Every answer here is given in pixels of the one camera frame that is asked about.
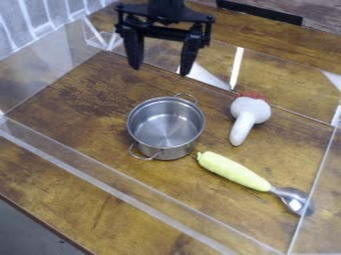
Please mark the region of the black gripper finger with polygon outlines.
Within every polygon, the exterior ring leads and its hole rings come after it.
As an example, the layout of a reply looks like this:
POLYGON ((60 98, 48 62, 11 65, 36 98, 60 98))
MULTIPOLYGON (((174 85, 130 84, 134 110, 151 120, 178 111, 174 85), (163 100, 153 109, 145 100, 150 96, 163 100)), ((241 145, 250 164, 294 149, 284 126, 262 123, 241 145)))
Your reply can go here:
POLYGON ((130 66, 138 70, 145 60, 145 37, 133 29, 125 31, 125 48, 130 66))
POLYGON ((199 36, 189 35, 181 49, 179 74, 186 76, 190 72, 198 50, 203 47, 199 36))

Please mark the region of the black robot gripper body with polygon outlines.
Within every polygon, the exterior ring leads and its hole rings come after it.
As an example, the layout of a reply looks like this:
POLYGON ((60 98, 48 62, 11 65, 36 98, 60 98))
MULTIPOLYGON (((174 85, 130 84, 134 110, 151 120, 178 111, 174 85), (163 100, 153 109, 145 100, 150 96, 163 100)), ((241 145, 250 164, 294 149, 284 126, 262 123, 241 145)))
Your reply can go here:
POLYGON ((206 46, 210 43, 214 17, 197 12, 183 3, 125 4, 118 12, 117 33, 135 30, 143 37, 183 42, 189 35, 199 36, 206 46))

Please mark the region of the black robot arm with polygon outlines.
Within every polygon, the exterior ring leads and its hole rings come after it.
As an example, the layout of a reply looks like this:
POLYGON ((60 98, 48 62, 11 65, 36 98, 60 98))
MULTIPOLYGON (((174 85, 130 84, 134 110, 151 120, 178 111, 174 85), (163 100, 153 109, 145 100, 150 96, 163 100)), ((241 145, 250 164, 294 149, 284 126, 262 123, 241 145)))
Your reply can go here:
POLYGON ((185 6, 183 0, 149 0, 123 4, 118 12, 117 33, 125 40, 130 66, 138 70, 145 60, 145 38, 182 42, 179 74, 190 72, 198 50, 210 44, 214 17, 185 6))

